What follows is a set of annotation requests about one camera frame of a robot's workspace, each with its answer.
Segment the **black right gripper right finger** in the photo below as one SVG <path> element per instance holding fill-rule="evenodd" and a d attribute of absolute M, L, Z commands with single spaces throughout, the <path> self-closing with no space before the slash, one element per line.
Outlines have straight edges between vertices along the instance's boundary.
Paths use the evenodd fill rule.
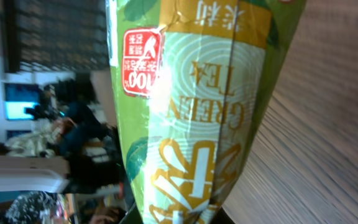
<path fill-rule="evenodd" d="M 211 224 L 235 224 L 223 208 L 220 208 L 211 221 Z"/>

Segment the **green juice carton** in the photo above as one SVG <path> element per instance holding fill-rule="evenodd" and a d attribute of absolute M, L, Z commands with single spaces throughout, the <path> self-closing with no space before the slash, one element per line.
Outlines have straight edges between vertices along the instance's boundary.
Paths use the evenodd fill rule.
<path fill-rule="evenodd" d="M 124 167 L 142 223 L 210 223 L 239 179 L 303 0 L 106 2 Z"/>

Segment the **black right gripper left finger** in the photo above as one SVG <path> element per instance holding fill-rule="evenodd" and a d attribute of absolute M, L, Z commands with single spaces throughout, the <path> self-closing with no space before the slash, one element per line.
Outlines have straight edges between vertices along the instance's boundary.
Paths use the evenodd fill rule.
<path fill-rule="evenodd" d="M 119 222 L 119 224 L 143 224 L 142 216 L 139 213 L 136 203 L 133 203 L 133 205 L 126 213 L 124 218 Z"/>

